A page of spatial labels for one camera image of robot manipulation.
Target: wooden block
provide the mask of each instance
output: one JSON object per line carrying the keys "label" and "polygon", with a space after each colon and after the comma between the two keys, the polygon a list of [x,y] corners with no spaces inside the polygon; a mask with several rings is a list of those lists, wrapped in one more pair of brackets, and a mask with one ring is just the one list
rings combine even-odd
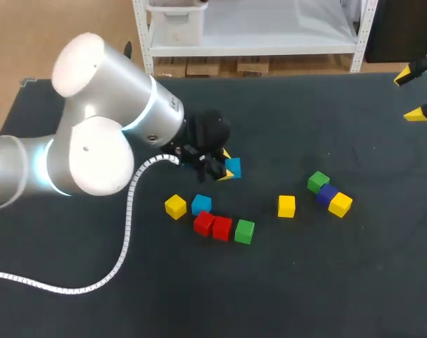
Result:
{"label": "wooden block", "polygon": [[325,176],[325,174],[320,171],[317,171],[309,178],[309,182],[307,183],[307,189],[314,192],[315,194],[318,194],[323,184],[328,184],[330,181],[331,179]]}
{"label": "wooden block", "polygon": [[179,196],[174,195],[165,202],[165,210],[175,220],[186,213],[186,202]]}
{"label": "wooden block", "polygon": [[220,64],[221,64],[220,58],[213,58],[213,57],[189,58],[188,65],[186,67],[186,74],[218,76]]}
{"label": "wooden block", "polygon": [[293,218],[295,216],[296,202],[294,196],[279,196],[279,206],[277,215],[284,218]]}
{"label": "wooden block", "polygon": [[317,195],[317,202],[325,207],[331,205],[331,201],[339,193],[338,189],[329,184],[323,184]]}
{"label": "wooden block", "polygon": [[232,219],[219,217],[215,218],[215,222],[213,223],[213,238],[219,239],[221,241],[229,241],[230,232],[232,230]]}
{"label": "wooden block", "polygon": [[235,242],[250,244],[254,235],[255,223],[239,220],[235,230]]}
{"label": "wooden block", "polygon": [[329,211],[342,218],[351,208],[352,199],[339,192],[331,201]]}
{"label": "wooden block", "polygon": [[210,210],[212,210],[212,199],[203,195],[196,195],[193,203],[191,203],[191,213],[197,216],[201,211],[207,211],[209,213]]}
{"label": "wooden block", "polygon": [[225,164],[226,169],[234,174],[231,178],[241,178],[241,160],[239,158],[228,158]]}
{"label": "wooden block", "polygon": [[267,74],[269,72],[269,56],[240,56],[236,69],[239,72]]}
{"label": "wooden block", "polygon": [[194,231],[205,237],[210,236],[214,220],[214,215],[209,214],[207,211],[201,211],[194,220]]}
{"label": "wooden block", "polygon": [[185,77],[186,58],[157,58],[154,75],[164,77]]}

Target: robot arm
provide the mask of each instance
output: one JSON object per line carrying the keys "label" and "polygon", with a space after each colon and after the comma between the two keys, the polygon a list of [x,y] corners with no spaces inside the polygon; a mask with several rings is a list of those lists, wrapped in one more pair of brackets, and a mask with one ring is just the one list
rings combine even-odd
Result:
{"label": "robot arm", "polygon": [[98,35],[74,38],[52,74],[65,98],[55,135],[0,137],[0,208],[29,194],[114,194],[130,181],[134,157],[124,132],[224,177],[229,126],[217,111],[189,115],[182,102]]}

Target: block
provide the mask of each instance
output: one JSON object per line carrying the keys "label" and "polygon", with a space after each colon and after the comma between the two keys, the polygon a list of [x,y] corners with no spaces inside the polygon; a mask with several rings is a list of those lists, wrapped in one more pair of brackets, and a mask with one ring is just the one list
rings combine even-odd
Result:
{"label": "block", "polygon": [[207,211],[208,213],[212,210],[212,199],[203,195],[196,195],[191,204],[191,213],[195,216],[199,215],[201,211]]}
{"label": "block", "polygon": [[323,184],[317,195],[317,202],[325,207],[329,207],[332,199],[339,193],[338,189],[330,184]]}
{"label": "block", "polygon": [[207,211],[201,211],[199,216],[194,220],[194,231],[205,237],[210,236],[214,220],[214,215]]}
{"label": "block", "polygon": [[293,218],[295,216],[296,202],[294,196],[279,196],[279,205],[277,215],[284,218]]}
{"label": "block", "polygon": [[226,169],[234,174],[232,178],[241,178],[241,161],[239,158],[228,158],[225,164]]}
{"label": "block", "polygon": [[239,220],[235,230],[235,242],[250,244],[254,234],[254,223],[248,220]]}
{"label": "block", "polygon": [[319,190],[324,184],[328,184],[331,181],[330,178],[325,176],[325,174],[317,171],[315,174],[309,178],[309,182],[307,183],[307,189],[318,194]]}
{"label": "block", "polygon": [[226,169],[226,176],[224,176],[223,178],[219,178],[218,181],[229,180],[231,178],[234,178],[234,174],[230,170]]}
{"label": "block", "polygon": [[329,206],[329,211],[342,218],[351,208],[352,199],[341,192],[336,194]]}
{"label": "block", "polygon": [[229,241],[231,230],[231,218],[225,218],[221,216],[215,217],[215,222],[213,223],[213,238],[227,242]]}
{"label": "block", "polygon": [[179,195],[174,195],[165,202],[165,210],[168,215],[178,220],[186,213],[186,202]]}

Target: cable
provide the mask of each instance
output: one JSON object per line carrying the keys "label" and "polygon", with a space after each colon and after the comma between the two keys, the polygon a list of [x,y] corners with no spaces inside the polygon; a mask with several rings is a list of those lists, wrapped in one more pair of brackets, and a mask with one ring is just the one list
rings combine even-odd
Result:
{"label": "cable", "polygon": [[136,171],[135,175],[132,178],[132,181],[130,182],[129,193],[127,194],[125,232],[124,232],[124,241],[122,243],[121,254],[115,266],[113,267],[113,269],[102,280],[92,285],[89,285],[88,287],[68,289],[65,287],[55,287],[53,285],[44,284],[36,280],[31,280],[30,278],[12,275],[10,273],[0,273],[0,278],[26,284],[31,287],[36,287],[38,289],[43,289],[56,294],[87,294],[88,292],[92,292],[94,290],[99,289],[100,287],[103,287],[105,284],[111,281],[111,279],[117,274],[117,272],[121,268],[121,265],[124,263],[124,259],[126,258],[126,255],[127,255],[127,250],[129,248],[129,242],[130,242],[130,230],[131,230],[131,224],[132,224],[132,211],[133,211],[136,184],[140,179],[141,175],[143,175],[144,171],[147,168],[149,168],[154,163],[157,163],[160,161],[169,161],[175,165],[179,165],[179,159],[176,156],[165,154],[165,155],[157,155],[157,156],[151,157],[146,162],[144,162],[140,166],[140,168],[138,168],[138,170]]}

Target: cardboard box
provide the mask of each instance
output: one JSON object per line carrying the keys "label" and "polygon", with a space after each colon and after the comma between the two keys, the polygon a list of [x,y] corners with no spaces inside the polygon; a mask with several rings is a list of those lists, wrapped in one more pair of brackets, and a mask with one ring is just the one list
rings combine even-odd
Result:
{"label": "cardboard box", "polygon": [[154,75],[185,77],[186,58],[157,58],[154,61]]}
{"label": "cardboard box", "polygon": [[187,75],[218,76],[221,66],[220,58],[190,58],[186,66]]}
{"label": "cardboard box", "polygon": [[269,56],[240,56],[236,65],[239,72],[261,73],[269,72]]}

